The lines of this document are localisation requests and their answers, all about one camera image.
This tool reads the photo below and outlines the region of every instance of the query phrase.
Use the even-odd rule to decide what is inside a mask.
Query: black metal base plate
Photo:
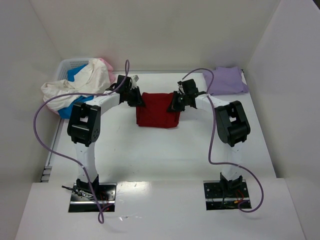
[[[242,209],[251,209],[251,203],[249,198],[249,192],[247,183],[242,182],[239,191],[235,191],[233,194],[225,196],[223,202],[223,192],[220,186],[219,181],[205,181],[203,183],[204,195],[205,195],[205,205],[206,210],[231,210],[238,209],[238,202],[242,198],[241,193],[243,194],[243,200],[246,202],[241,204]]]
[[[116,183],[100,183],[99,189],[100,194],[96,197],[98,202],[103,208],[107,202],[110,205],[104,212],[115,211],[115,200],[116,200]],[[99,212],[96,202],[93,199],[88,199],[84,196],[78,196],[74,192],[71,193],[69,213],[88,213],[88,212]]]

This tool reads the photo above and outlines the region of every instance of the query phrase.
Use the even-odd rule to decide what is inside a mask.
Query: wire
[[[224,204],[225,204],[225,198],[226,198],[226,196],[225,196],[225,191],[223,191],[223,192],[222,192],[222,202],[221,202],[220,209],[223,209],[223,207],[224,207]]]
[[[240,189],[238,189],[238,192],[241,194],[241,201],[245,198],[245,195],[242,193],[242,191],[240,191]]]
[[[33,118],[33,132],[34,132],[34,135],[35,135],[35,138],[38,140],[38,142],[42,145],[42,147],[44,147],[46,150],[48,150],[49,152],[53,153],[53,154],[56,154],[60,157],[63,157],[63,158],[66,158],[66,159],[69,159],[75,163],[77,163],[78,165],[80,165],[84,171],[84,174],[88,180],[88,184],[89,184],[89,188],[90,188],[90,191],[92,193],[92,196],[93,196],[93,199],[96,203],[96,206],[99,210],[99,214],[98,214],[98,221],[100,224],[103,224],[105,222],[105,217],[104,217],[104,214],[103,214],[103,211],[112,205],[112,203],[110,204],[107,204],[104,208],[101,208],[99,202],[98,202],[98,199],[97,199],[97,196],[95,194],[95,191],[94,191],[94,188],[91,184],[91,180],[90,180],[90,177],[89,177],[89,174],[87,172],[87,169],[86,167],[81,163],[79,162],[78,160],[74,159],[73,157],[70,157],[70,156],[67,156],[67,155],[64,155],[62,153],[59,153],[57,151],[54,151],[52,150],[50,147],[48,147],[39,137],[38,135],[38,132],[37,132],[37,117],[39,115],[39,112],[40,110],[47,104],[49,103],[50,101],[54,100],[54,99],[57,99],[57,98],[61,98],[61,97],[64,97],[64,96],[71,96],[71,95],[87,95],[87,96],[108,96],[114,92],[116,92],[123,84],[124,82],[126,81],[127,77],[128,77],[128,74],[129,74],[129,70],[130,70],[130,62],[129,60],[127,59],[125,61],[125,77],[124,79],[122,80],[122,82],[119,84],[118,87],[116,87],[114,90],[112,90],[111,92],[109,93],[83,93],[83,92],[77,92],[77,93],[65,93],[65,94],[61,94],[61,95],[58,95],[58,96],[54,96],[50,99],[48,99],[47,101],[45,101],[44,103],[41,104],[41,106],[38,108],[38,110],[35,112],[34,114],[34,118]]]
[[[214,75],[214,73],[213,73],[210,69],[202,68],[202,67],[201,67],[201,68],[197,68],[197,69],[194,69],[194,70],[192,70],[191,72],[189,72],[187,75],[185,75],[185,76],[182,78],[182,80],[185,79],[188,75],[192,74],[193,72],[196,72],[196,71],[199,71],[199,70],[209,71],[209,72],[211,73],[211,75],[212,75],[211,82],[209,83],[209,86],[208,86],[208,88],[207,88],[207,90],[206,90],[207,98],[208,98],[208,100],[209,100],[209,102],[210,102],[210,105],[211,105],[211,108],[212,108],[212,113],[213,113],[213,127],[212,127],[211,140],[210,140],[209,151],[208,151],[208,161],[209,161],[209,163],[212,164],[212,165],[231,165],[231,166],[235,166],[235,167],[238,167],[238,168],[241,168],[241,169],[246,170],[248,173],[250,173],[250,174],[252,175],[252,177],[256,180],[256,182],[258,183],[258,185],[259,185],[259,187],[260,187],[260,190],[261,190],[261,200],[260,200],[258,206],[257,206],[256,208],[254,208],[254,209],[251,209],[251,210],[243,210],[243,209],[241,209],[241,204],[246,203],[246,202],[248,202],[249,200],[241,201],[241,202],[239,202],[239,204],[238,204],[238,209],[239,209],[241,212],[244,212],[244,213],[253,213],[253,212],[257,211],[257,210],[261,207],[262,203],[264,202],[264,198],[265,198],[264,189],[263,189],[263,187],[262,187],[259,179],[256,177],[256,175],[255,175],[252,171],[250,171],[248,168],[246,168],[246,167],[244,167],[244,166],[241,166],[241,165],[238,165],[238,164],[235,164],[235,163],[233,163],[233,162],[226,162],[226,161],[213,162],[213,161],[211,160],[212,146],[213,146],[213,143],[214,143],[215,131],[216,131],[216,111],[215,111],[215,106],[214,106],[211,98],[208,96],[208,94],[209,94],[209,89],[210,89],[212,83],[214,82],[215,75]]]
[[[235,203],[237,202],[239,202],[239,196],[238,196],[238,193],[237,192],[235,192],[235,196],[236,196],[236,201],[234,201]]]
[[[102,198],[102,194],[100,193],[100,197],[101,197],[101,201],[103,201],[104,199]],[[102,203],[102,207],[104,207],[105,206],[105,204],[104,203]]]

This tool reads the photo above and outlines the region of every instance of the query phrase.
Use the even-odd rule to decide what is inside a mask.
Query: red wire
[[[241,201],[245,198],[245,196],[244,196],[244,194],[238,189],[238,192],[241,194],[241,196],[242,196],[242,199],[241,199]]]

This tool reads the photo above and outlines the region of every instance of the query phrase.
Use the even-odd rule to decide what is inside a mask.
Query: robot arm
[[[212,113],[213,103],[217,133],[221,141],[228,144],[227,159],[224,162],[240,164],[242,148],[250,133],[250,125],[241,102],[228,102],[199,92],[193,79],[178,82],[179,90],[174,92],[173,100],[168,109],[170,112],[181,112],[185,106],[205,110]],[[220,174],[220,181],[226,188],[232,189],[242,182],[238,167],[225,165]]]
[[[124,78],[119,75],[113,87],[117,88]],[[131,107],[144,106],[137,80],[138,76],[127,77],[116,92],[111,93],[112,88],[110,88],[104,92],[108,95],[73,105],[67,133],[74,143],[77,160],[86,168],[95,191],[99,188],[99,175],[95,163],[95,142],[100,135],[101,115],[124,101],[128,102]],[[90,192],[88,179],[81,166],[78,167],[76,187],[78,190]]]

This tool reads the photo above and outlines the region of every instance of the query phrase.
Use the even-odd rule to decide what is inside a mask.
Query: pink cloth
[[[107,61],[104,60],[103,58],[98,58],[98,59],[106,65],[106,69],[108,69],[108,73],[109,73],[110,83],[113,84],[116,81],[116,75],[114,75],[113,73],[114,68],[109,63],[107,63]]]

